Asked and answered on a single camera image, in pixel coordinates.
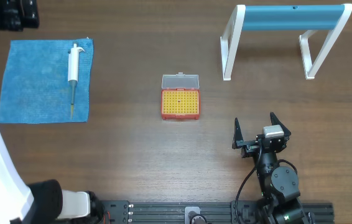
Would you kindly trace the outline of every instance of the white frame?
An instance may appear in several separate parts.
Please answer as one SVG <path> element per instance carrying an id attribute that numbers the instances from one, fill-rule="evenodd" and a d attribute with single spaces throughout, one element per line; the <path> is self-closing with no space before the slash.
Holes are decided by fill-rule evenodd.
<path id="1" fill-rule="evenodd" d="M 303 67 L 305 70 L 305 77 L 307 80 L 314 79 L 325 57 L 328 55 L 333 44 L 337 40 L 339 34 L 343 30 L 352 12 L 352 4 L 344 4 L 345 10 L 339 18 L 333 30 L 329 30 L 328 35 L 324 41 L 320 53 L 317 55 L 314 63 L 310 55 L 308 47 L 308 38 L 316 33 L 317 30 L 308 30 L 299 36 L 300 49 L 302 52 Z M 223 72 L 223 80 L 231 80 L 231 71 L 233 70 L 234 60 L 237 53 L 238 42 L 243 30 L 243 23 L 245 17 L 245 5 L 237 5 L 231 14 L 223 35 L 220 37 L 221 49 L 221 65 Z"/>

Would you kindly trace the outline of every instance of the yellow pipette tip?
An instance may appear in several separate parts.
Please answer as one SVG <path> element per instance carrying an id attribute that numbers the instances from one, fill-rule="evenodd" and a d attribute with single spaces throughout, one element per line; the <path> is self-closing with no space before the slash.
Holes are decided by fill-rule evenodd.
<path id="1" fill-rule="evenodd" d="M 71 119 L 72 119 L 73 114 L 74 114 L 74 105 L 71 105 Z"/>

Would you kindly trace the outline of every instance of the blue absorbent mat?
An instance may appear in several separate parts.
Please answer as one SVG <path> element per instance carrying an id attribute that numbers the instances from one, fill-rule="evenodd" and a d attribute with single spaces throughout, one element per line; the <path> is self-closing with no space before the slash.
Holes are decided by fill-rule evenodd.
<path id="1" fill-rule="evenodd" d="M 68 51 L 77 42 L 78 84 L 71 119 Z M 2 81 L 0 123 L 86 122 L 93 40 L 13 40 Z"/>

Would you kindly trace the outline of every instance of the wooden table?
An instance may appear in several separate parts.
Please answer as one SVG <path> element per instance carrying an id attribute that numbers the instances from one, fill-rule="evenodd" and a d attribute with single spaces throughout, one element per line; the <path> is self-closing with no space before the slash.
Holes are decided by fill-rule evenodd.
<path id="1" fill-rule="evenodd" d="M 309 3 L 276 3 L 299 2 Z M 230 202 L 253 166 L 231 149 L 234 118 L 253 139 L 273 111 L 292 132 L 278 157 L 298 168 L 301 199 L 331 201 L 336 222 L 352 223 L 352 16 L 314 80 L 303 74 L 303 31 L 244 32 L 224 82 L 219 36 L 236 4 L 275 3 L 44 0 L 38 30 L 0 32 L 0 90 L 10 40 L 95 43 L 87 123 L 0 124 L 24 181 L 108 200 Z M 324 38 L 311 38 L 313 55 Z M 200 76 L 198 121 L 161 120 L 162 74 L 177 72 Z M 241 199 L 259 196 L 253 177 Z"/>

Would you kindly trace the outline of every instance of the transparent lid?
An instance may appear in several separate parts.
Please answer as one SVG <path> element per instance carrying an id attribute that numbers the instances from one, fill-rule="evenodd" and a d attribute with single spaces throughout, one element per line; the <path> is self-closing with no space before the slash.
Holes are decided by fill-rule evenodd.
<path id="1" fill-rule="evenodd" d="M 162 89 L 199 89 L 200 81 L 198 75 L 186 75 L 179 72 L 177 75 L 163 75 L 162 76 Z"/>

